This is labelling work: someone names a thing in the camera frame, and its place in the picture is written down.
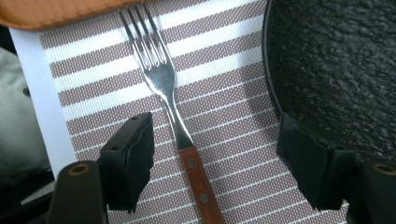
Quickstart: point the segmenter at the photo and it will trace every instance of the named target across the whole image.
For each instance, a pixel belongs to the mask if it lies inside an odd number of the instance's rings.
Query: black plastic part
[[[153,166],[151,113],[128,119],[100,151],[106,203],[110,210],[136,210]]]
[[[396,223],[396,163],[364,162],[359,189],[372,223]]]
[[[49,207],[48,223],[106,223],[101,175],[95,161],[77,161],[62,169]]]
[[[276,153],[312,207],[340,208],[345,179],[356,168],[356,150],[309,120],[282,113]]]

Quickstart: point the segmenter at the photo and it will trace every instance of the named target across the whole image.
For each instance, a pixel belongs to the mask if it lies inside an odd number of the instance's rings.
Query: striped placemat
[[[177,70],[176,102],[227,223],[342,223],[314,211],[276,156],[278,121],[262,68],[264,0],[152,1]],[[111,223],[198,223],[171,127],[146,85],[118,14],[40,35],[78,160],[129,117],[151,111],[155,164],[135,214]]]

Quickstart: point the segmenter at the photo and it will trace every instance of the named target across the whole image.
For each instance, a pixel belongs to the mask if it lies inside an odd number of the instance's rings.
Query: handle rivet
[[[207,203],[209,201],[209,196],[207,194],[201,195],[201,202],[202,203]]]
[[[189,166],[189,168],[194,167],[195,166],[195,161],[194,160],[187,161],[187,166]]]

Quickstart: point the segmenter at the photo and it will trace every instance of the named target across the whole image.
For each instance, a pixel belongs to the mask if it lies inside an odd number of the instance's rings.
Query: fork handle
[[[178,151],[203,223],[225,223],[195,146]]]

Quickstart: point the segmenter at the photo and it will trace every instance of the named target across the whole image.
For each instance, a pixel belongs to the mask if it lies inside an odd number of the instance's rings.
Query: black textured surface
[[[263,56],[281,109],[396,161],[396,2],[271,2]]]

